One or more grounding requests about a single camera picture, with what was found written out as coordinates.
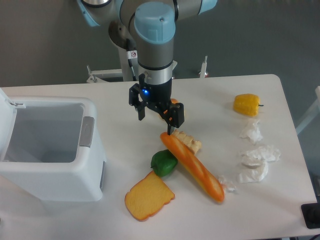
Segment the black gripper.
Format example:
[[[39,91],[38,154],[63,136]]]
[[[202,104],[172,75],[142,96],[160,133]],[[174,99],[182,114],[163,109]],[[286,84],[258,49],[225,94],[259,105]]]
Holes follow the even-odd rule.
[[[147,84],[140,80],[129,89],[129,105],[138,112],[138,120],[145,117],[145,108],[148,108],[160,115],[167,123],[167,134],[170,136],[174,128],[179,128],[185,121],[183,113],[172,121],[166,118],[163,110],[168,106],[172,94],[172,80],[162,84]]]

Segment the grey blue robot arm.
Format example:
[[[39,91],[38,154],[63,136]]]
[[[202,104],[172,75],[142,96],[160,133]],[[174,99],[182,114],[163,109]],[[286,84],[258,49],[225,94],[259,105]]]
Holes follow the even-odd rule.
[[[116,0],[114,11],[127,40],[137,51],[129,104],[139,120],[145,108],[158,113],[171,135],[185,121],[184,105],[171,101],[176,22],[213,9],[215,0]]]

